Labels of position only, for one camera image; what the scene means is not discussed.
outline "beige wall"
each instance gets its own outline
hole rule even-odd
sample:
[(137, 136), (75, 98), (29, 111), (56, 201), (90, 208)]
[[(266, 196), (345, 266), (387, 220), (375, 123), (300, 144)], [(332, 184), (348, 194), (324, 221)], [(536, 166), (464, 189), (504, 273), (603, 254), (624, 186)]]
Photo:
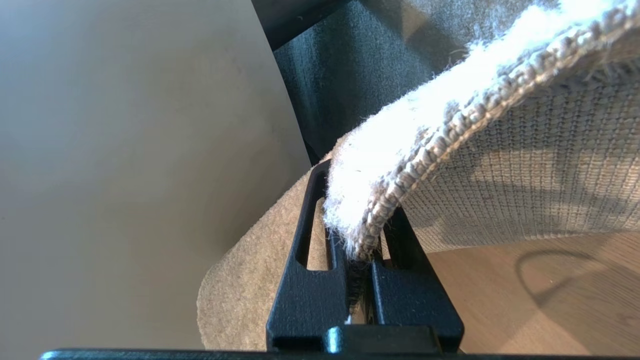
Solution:
[(0, 357), (200, 347), (206, 270), (308, 169), (249, 0), (0, 3)]

